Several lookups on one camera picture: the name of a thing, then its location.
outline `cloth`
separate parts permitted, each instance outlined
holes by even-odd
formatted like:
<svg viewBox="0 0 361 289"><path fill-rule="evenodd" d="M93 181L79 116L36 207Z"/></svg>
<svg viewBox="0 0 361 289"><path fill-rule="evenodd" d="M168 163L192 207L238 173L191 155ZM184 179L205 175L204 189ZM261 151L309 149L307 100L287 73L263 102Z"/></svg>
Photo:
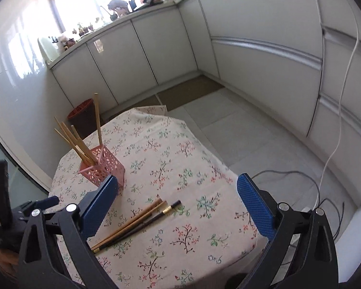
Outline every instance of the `cloth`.
<svg viewBox="0 0 361 289"><path fill-rule="evenodd" d="M165 106L136 108L102 127L103 142L124 165L125 179L97 234L88 239L90 246L158 197L169 205L182 202L145 231L96 254L120 288L187 286L238 261L241 267L248 265L264 246L264 237L237 193L237 176L185 122L165 113ZM97 133L85 143L97 146ZM79 164L73 150L61 159L50 192L60 198L55 210L79 203L96 189L77 174ZM72 278L81 282L62 238L58 244Z"/></svg>

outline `black cable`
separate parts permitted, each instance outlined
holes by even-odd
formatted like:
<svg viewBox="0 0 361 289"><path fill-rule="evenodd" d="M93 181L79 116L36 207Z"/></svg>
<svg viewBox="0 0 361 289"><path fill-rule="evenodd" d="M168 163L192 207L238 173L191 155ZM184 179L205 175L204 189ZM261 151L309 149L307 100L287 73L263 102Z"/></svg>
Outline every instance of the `black cable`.
<svg viewBox="0 0 361 289"><path fill-rule="evenodd" d="M315 181L312 177L310 177L309 175L307 175L307 174L305 174L304 172L301 172L301 171L264 170L264 171L261 171L261 172L255 174L255 175L254 175L253 177L251 177L251 178L254 179L255 177L258 177L259 175L262 175L262 174L264 174L264 173L266 173L266 172L273 172L273 173L275 173L275 174L281 174L281 175L299 174L299 175L302 175L302 176L310 179L311 182L313 182L313 183L315 184L316 188L317 188L317 193L318 193L318 205L317 205L317 207L320 207L325 201L328 201L329 203L331 203L331 204L334 206L334 208L335 208L336 211L337 211L337 215L338 215L338 229L337 229L337 231L335 232L335 234L332 236L332 237L333 237L333 240L336 240L336 238L338 237L338 235L340 234L340 231L341 231L341 223L342 223L342 220L343 220L343 217L344 217L344 211L345 211L345 202L342 202L342 215L340 216L340 212L339 212L336 204L335 204L332 200L330 200L329 198L325 198L325 199L322 200L322 202L320 202L320 189L319 189L316 181ZM291 261L289 261L289 262L287 262L287 263L283 263L283 264L281 264L281 266L287 265L287 264L290 264L290 263L291 263Z"/></svg>
<svg viewBox="0 0 361 289"><path fill-rule="evenodd" d="M261 171L259 172L258 174L255 174L253 177L251 177L251 179L254 179L255 177L258 177L259 175L262 175L266 172L274 172L276 174L281 174L281 175L289 175L289 174L299 174L299 175L302 175L308 179L311 180L312 183L314 183L316 185L316 188L317 188L317 193L318 193L318 206L320 205L320 189L318 188L318 185L316 183L316 181L310 177L309 175L305 174L304 172L301 172L301 171L276 171L276 170L264 170L264 171Z"/></svg>

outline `white cabinet door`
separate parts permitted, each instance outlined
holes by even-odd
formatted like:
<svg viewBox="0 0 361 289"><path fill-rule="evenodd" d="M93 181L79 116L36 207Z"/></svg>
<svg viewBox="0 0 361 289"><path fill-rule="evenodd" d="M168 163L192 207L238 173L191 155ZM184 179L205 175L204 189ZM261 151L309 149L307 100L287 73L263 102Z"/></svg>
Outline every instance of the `white cabinet door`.
<svg viewBox="0 0 361 289"><path fill-rule="evenodd" d="M322 24L357 38L356 23L348 2L356 16L361 40L361 10L354 0L318 0Z"/></svg>
<svg viewBox="0 0 361 289"><path fill-rule="evenodd" d="M209 31L198 0L189 0L179 5L184 25L193 48L198 69L219 77Z"/></svg>
<svg viewBox="0 0 361 289"><path fill-rule="evenodd" d="M338 115L318 104L309 138L324 153L330 155L337 145L339 129ZM349 191L351 196L356 195L356 190L361 200L361 136L345 120L341 143L332 161L354 186L352 189L346 187L348 191L352 190Z"/></svg>
<svg viewBox="0 0 361 289"><path fill-rule="evenodd" d="M350 56L351 50L326 40L322 92L336 101L340 100ZM350 65L342 105L361 120L361 53L359 51L354 54Z"/></svg>
<svg viewBox="0 0 361 289"><path fill-rule="evenodd" d="M52 72L74 106L92 98L95 92L99 93L100 112L118 105L86 45L75 49Z"/></svg>
<svg viewBox="0 0 361 289"><path fill-rule="evenodd" d="M308 133L320 85L320 70L252 48L213 41L220 77Z"/></svg>
<svg viewBox="0 0 361 289"><path fill-rule="evenodd" d="M197 70L181 14L176 7L132 21L159 84Z"/></svg>
<svg viewBox="0 0 361 289"><path fill-rule="evenodd" d="M157 86L131 23L87 44L118 103Z"/></svg>
<svg viewBox="0 0 361 289"><path fill-rule="evenodd" d="M267 41L322 57L316 0L200 0L211 36Z"/></svg>

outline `pink tablecloth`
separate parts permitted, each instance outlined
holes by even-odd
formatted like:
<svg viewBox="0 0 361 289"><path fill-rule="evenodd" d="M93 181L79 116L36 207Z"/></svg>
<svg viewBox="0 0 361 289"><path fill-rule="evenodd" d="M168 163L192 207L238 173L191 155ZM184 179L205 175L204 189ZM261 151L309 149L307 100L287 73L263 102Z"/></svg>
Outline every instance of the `pink tablecloth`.
<svg viewBox="0 0 361 289"><path fill-rule="evenodd" d="M102 127L103 142L126 171L124 188L97 234L88 240L90 246L158 197L169 204L182 202L173 214L146 231L97 254L120 288L185 286L241 259L241 266L249 264L250 258L260 253L260 244L264 245L238 196L237 176L183 121L165 113L165 106L132 109ZM85 142L95 147L97 134ZM73 150L61 159L50 192L60 198L55 210L79 203L88 191L96 189L77 174L79 164ZM59 246L72 278L81 282L62 238Z"/></svg>

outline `black chopstick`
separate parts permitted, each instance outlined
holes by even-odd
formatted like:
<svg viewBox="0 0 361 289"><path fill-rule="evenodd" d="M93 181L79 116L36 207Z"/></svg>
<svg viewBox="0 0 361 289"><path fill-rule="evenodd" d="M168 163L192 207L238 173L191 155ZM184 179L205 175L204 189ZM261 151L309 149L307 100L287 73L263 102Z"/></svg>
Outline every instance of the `black chopstick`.
<svg viewBox="0 0 361 289"><path fill-rule="evenodd" d="M105 248L108 248L114 244L117 244L118 242L122 241L123 239L130 237L131 235L141 231L142 229L146 228L148 225L154 223L158 219L160 219L163 216L165 216L166 214L168 214L168 212L172 211L175 207L180 205L180 203L181 203L180 200L176 201L174 204L166 207L162 212L160 212L158 215L154 216L152 219L148 220L147 222L142 223L141 225L135 227L134 229L130 230L128 233L126 233L116 239L112 239L112 240L106 242L105 244L101 245L98 248L97 252L99 252L100 250L103 250Z"/></svg>

